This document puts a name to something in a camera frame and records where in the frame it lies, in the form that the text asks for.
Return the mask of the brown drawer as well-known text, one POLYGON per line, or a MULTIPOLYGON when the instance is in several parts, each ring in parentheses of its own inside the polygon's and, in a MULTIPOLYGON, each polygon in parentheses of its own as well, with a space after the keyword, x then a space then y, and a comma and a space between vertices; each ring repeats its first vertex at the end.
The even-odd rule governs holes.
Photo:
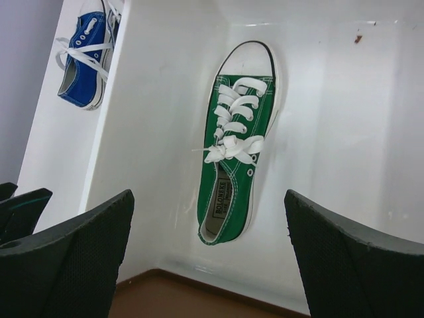
POLYGON ((161 268, 307 313, 288 189, 423 241, 422 1, 129 1, 113 57, 79 209, 133 192, 121 280, 161 268), (247 40, 274 53, 283 101, 252 222, 210 247, 196 213, 209 94, 247 40))

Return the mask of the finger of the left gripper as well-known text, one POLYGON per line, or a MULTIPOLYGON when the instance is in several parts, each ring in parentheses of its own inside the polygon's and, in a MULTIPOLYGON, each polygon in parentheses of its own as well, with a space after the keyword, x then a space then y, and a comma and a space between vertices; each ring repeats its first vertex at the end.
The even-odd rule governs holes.
POLYGON ((52 192, 40 188, 15 196, 18 186, 1 184, 1 244, 33 234, 52 192))

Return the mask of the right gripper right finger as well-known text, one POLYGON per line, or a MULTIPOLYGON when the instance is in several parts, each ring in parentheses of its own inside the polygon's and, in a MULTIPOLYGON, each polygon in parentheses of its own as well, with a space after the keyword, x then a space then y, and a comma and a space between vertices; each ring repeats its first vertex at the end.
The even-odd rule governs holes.
POLYGON ((423 244, 362 225, 292 189, 284 205, 312 317, 423 316, 423 244))

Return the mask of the green sneaker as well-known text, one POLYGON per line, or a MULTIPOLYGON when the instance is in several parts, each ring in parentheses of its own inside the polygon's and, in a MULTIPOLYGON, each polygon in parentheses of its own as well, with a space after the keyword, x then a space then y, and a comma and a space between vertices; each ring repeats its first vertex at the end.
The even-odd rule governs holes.
POLYGON ((197 222, 203 244, 231 242, 247 230, 258 161, 282 98, 275 54, 261 41, 240 43, 217 70, 200 150, 197 222))

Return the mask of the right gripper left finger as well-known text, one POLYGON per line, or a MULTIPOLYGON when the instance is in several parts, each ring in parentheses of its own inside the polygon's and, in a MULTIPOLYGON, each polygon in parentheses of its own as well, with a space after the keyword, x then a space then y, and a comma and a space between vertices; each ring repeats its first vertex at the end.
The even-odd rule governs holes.
POLYGON ((2 317, 107 317, 131 229, 126 189, 48 229, 1 245, 2 317))

